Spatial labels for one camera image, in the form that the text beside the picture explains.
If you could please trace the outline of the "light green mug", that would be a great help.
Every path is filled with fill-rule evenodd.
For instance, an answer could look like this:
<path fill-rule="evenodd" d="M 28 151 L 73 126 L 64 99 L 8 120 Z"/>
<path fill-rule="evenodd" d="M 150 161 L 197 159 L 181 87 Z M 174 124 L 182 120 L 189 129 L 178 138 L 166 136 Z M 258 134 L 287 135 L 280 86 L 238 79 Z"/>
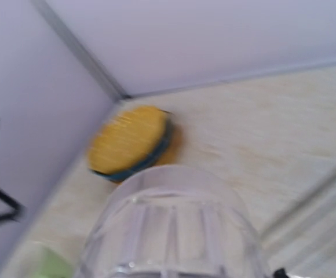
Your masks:
<path fill-rule="evenodd" d="M 40 242 L 27 246 L 23 277 L 71 277 L 72 265 L 52 248 Z"/>

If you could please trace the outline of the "clear glass cup front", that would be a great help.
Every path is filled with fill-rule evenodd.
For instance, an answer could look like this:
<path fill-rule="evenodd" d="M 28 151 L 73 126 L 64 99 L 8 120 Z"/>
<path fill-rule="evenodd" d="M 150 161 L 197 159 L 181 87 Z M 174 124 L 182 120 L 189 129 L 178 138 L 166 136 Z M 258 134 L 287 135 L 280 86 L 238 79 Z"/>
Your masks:
<path fill-rule="evenodd" d="M 108 197 L 75 277 L 271 277 L 238 193 L 188 166 L 141 171 Z"/>

